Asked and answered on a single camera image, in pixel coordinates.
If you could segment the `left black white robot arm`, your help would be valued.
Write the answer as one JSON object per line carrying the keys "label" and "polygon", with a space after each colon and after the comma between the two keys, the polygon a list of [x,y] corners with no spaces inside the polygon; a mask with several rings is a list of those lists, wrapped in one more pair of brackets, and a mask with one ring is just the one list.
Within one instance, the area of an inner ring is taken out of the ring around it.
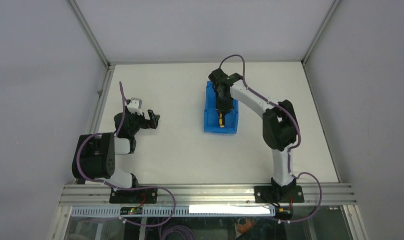
{"label": "left black white robot arm", "polygon": [[147,111],[149,118],[138,113],[118,113],[114,116],[115,131],[80,135],[71,170],[76,179],[106,184],[121,190],[121,197],[128,203],[140,198],[140,186],[136,176],[116,166],[116,157],[135,152],[135,135],[142,129],[156,129],[160,115]]}

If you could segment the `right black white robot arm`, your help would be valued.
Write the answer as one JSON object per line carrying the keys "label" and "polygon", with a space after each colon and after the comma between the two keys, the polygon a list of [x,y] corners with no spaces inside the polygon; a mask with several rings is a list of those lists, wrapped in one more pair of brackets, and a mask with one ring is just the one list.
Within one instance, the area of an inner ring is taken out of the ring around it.
{"label": "right black white robot arm", "polygon": [[208,79],[215,96],[216,126],[226,126],[226,115],[234,110],[235,101],[243,103],[262,119],[262,137],[273,154],[272,197],[279,203],[285,202],[296,187],[296,177],[291,173],[290,152],[300,137],[292,103],[288,100],[271,102],[247,86],[238,73],[227,75],[217,68]]}

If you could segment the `yellow black handled screwdriver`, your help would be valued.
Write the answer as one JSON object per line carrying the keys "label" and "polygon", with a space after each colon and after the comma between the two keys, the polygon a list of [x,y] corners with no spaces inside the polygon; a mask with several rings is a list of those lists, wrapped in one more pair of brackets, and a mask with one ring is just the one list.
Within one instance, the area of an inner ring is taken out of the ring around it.
{"label": "yellow black handled screwdriver", "polygon": [[219,127],[225,127],[225,115],[222,112],[219,113]]}

